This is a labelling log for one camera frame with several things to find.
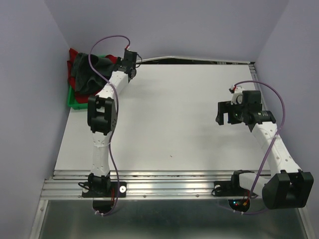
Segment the dark grey dotted skirt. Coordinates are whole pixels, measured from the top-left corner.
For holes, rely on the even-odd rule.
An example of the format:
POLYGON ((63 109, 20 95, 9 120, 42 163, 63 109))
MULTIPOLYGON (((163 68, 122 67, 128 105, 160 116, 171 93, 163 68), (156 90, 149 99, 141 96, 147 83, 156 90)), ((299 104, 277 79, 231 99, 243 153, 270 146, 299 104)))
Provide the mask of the dark grey dotted skirt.
MULTIPOLYGON (((107 80, 112 76, 115 64, 108 58, 91 54, 91 63, 107 80)), ((106 81, 92 70, 89 64, 89 55, 79 53, 73 63, 71 76, 75 77, 75 92, 81 95, 91 95, 100 91, 106 85, 106 81)))

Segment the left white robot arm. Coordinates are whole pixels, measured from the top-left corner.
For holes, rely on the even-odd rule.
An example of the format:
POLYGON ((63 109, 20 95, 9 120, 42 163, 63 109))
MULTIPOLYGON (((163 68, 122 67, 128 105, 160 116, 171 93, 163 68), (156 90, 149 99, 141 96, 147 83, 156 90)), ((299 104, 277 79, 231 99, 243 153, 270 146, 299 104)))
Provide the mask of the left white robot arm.
POLYGON ((118 120, 119 94, 136 76, 138 56, 137 52, 126 48, 124 56, 117 58, 105 73, 93 65, 92 55, 88 57, 92 70, 106 82, 100 92, 88 98, 87 108, 87 123, 93 136, 90 178, 98 179, 93 189, 99 196, 106 196, 111 190, 111 184, 106 180, 110 177, 110 148, 118 120))

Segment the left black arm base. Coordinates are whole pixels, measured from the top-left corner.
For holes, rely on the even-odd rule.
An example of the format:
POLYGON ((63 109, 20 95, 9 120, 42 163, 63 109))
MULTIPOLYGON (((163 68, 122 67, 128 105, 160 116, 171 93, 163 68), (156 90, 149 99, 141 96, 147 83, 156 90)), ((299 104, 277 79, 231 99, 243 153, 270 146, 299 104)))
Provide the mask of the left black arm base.
POLYGON ((107 184, 101 182, 79 182, 78 186, 82 189, 83 198, 111 198, 111 197, 126 197, 126 190, 121 192, 120 187, 126 187, 126 182, 109 181, 107 184))

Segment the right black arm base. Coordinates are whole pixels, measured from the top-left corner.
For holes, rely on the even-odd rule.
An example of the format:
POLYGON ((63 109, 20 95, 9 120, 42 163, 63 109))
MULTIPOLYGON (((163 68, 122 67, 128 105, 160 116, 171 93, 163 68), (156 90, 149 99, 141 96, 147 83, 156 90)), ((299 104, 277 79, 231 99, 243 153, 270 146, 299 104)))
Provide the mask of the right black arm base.
POLYGON ((211 194, 215 197, 243 197, 247 196, 248 190, 231 181, 214 181, 211 194))

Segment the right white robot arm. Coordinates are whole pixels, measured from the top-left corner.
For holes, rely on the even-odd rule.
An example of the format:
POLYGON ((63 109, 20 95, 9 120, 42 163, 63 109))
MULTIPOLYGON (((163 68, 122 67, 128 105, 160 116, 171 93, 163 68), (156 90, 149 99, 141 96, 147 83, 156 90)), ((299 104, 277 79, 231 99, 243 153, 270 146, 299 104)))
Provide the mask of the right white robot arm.
POLYGON ((270 111, 262 109, 261 92, 257 90, 231 90, 230 101, 219 102, 216 122, 224 124, 228 115, 229 124, 243 123, 248 126, 264 152, 262 164, 267 163, 271 178, 262 177, 261 171, 237 170, 229 181, 215 181, 211 192, 216 197, 239 197, 230 203, 233 210, 247 212, 250 201, 260 196, 267 209, 303 208, 309 198, 314 178, 304 172, 290 156, 280 137, 280 126, 270 111))

